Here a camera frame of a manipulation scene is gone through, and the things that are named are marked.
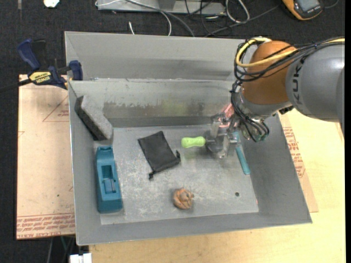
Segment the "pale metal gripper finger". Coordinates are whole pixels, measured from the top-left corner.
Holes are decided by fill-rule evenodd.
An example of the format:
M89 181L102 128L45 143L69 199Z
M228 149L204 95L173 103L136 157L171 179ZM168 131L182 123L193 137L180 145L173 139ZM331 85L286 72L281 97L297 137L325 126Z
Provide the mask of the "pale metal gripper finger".
M218 130L220 124L212 124L210 130L210 138L209 138L209 147L210 148L219 148L220 141L218 140Z
M238 143L237 135L225 135L223 138L223 149L220 151L220 158L225 158L229 152L231 146L236 146Z

